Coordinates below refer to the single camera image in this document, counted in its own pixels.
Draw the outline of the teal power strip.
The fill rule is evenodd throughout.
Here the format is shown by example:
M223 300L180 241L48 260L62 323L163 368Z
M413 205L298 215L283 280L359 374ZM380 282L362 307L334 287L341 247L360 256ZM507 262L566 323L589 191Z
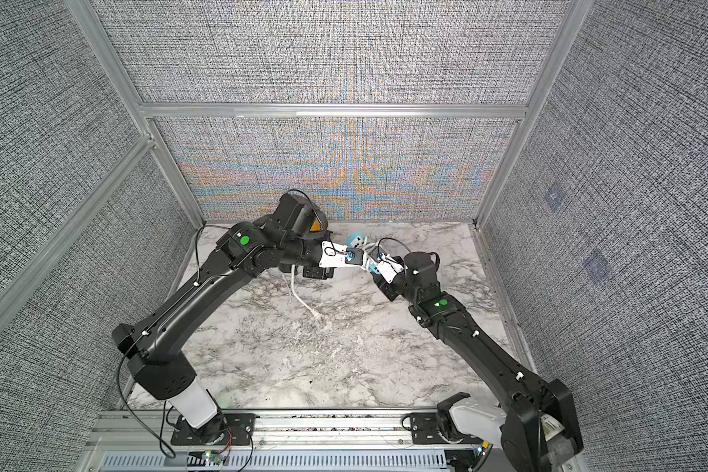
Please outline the teal power strip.
M372 275L381 275L378 241L369 239L361 233L353 234L347 241L345 262L350 266L360 265L363 271Z

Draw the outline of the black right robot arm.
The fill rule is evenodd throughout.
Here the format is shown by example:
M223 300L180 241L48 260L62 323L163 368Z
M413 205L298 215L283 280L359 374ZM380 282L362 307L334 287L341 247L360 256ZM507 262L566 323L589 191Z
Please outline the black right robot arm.
M509 355L438 280L440 258L412 252L384 259L373 281L389 300L404 298L414 320L446 344L489 387L497 406L458 393L440 403L445 439L474 436L498 446L517 471L553 471L584 449L570 389L544 381Z

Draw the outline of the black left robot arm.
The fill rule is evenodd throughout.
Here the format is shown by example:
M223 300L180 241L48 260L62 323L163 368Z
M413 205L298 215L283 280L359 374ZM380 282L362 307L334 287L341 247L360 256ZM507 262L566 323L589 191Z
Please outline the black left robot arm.
M309 278L332 277L321 265L328 221L307 194L291 189L271 214L230 227L196 273L153 314L137 324L120 324L112 338L120 364L152 397L170 403L203 444L227 433L216 401L200 383L183 347L192 334L239 289L264 271Z

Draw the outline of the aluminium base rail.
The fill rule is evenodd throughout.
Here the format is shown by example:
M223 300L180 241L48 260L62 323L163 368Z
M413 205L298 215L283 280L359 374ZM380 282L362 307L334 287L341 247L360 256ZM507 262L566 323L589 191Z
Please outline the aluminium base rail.
M79 471L493 471L502 455L445 442L432 407L227 409L226 435L201 444L173 410L103 411Z

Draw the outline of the aluminium enclosure frame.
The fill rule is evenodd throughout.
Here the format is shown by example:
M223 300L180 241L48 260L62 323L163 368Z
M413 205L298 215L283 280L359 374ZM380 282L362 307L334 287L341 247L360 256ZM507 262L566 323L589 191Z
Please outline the aluminium enclosure frame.
M469 226L567 1L0 1L0 426L84 434L112 332L287 192L332 239L437 253L509 345Z

